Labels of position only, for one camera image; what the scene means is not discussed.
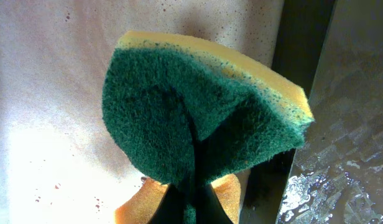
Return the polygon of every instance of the wet surface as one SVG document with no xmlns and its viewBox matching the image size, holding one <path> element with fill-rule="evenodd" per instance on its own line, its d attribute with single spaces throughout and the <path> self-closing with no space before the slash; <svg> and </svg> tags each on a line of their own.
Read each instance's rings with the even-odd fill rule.
<svg viewBox="0 0 383 224">
<path fill-rule="evenodd" d="M 310 105 L 278 223 L 383 223 L 383 1 L 338 1 Z"/>
</svg>

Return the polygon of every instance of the scrub sponge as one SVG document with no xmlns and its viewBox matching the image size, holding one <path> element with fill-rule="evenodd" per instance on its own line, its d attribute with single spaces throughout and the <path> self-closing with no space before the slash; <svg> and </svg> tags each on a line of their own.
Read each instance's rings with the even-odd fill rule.
<svg viewBox="0 0 383 224">
<path fill-rule="evenodd" d="M 106 74 L 103 119 L 137 169 L 188 192 L 302 146 L 313 115 L 299 86 L 237 51 L 130 31 Z"/>
</svg>

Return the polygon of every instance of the metal surface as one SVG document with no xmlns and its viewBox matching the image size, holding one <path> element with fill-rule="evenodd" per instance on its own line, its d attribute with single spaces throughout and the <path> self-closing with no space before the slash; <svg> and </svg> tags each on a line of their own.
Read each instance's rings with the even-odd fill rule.
<svg viewBox="0 0 383 224">
<path fill-rule="evenodd" d="M 278 223 L 383 223 L 383 0 L 339 0 Z"/>
<path fill-rule="evenodd" d="M 101 119 L 104 74 L 123 33 L 194 35 L 270 66 L 282 4 L 0 1 L 0 224 L 110 223 L 139 190 L 143 174 Z"/>
</svg>

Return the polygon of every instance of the black sponge holder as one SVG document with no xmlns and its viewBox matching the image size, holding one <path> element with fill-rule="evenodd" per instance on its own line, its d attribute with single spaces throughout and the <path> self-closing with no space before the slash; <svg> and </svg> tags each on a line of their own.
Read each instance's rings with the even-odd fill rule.
<svg viewBox="0 0 383 224">
<path fill-rule="evenodd" d="M 182 224 L 186 202 L 186 195 L 180 192 L 173 184 L 170 184 L 149 224 Z M 211 184 L 196 190 L 193 206 L 196 209 L 197 224 L 232 224 L 232 221 L 224 212 Z"/>
</svg>

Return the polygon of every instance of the sponge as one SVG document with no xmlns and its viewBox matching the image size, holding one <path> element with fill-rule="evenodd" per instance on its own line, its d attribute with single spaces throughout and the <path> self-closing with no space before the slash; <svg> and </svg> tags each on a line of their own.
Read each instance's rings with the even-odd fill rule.
<svg viewBox="0 0 383 224">
<path fill-rule="evenodd" d="M 146 224 L 159 207 L 168 185 L 147 178 L 146 182 L 129 201 L 115 211 L 117 224 Z M 229 174 L 212 182 L 223 210 L 233 223 L 238 223 L 241 188 L 237 177 Z"/>
<path fill-rule="evenodd" d="M 302 146 L 314 120 L 303 89 L 237 51 L 134 31 L 113 53 L 102 109 L 132 164 L 184 192 Z"/>
</svg>

